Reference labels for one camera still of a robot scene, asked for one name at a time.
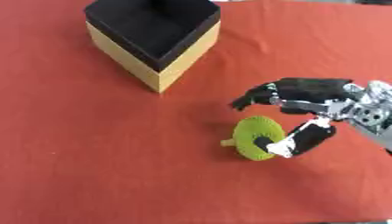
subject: foam box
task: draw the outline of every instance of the foam box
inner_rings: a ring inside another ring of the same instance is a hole
[[[214,45],[221,24],[208,0],[97,0],[85,13],[94,43],[159,93]]]

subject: red tablecloth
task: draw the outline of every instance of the red tablecloth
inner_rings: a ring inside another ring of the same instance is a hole
[[[293,159],[221,148],[246,116],[287,130],[303,116],[234,112],[282,77],[391,81],[392,8],[227,3],[219,43],[165,94],[91,43],[87,0],[0,8],[0,223],[291,223],[392,215],[392,157],[339,124]]]

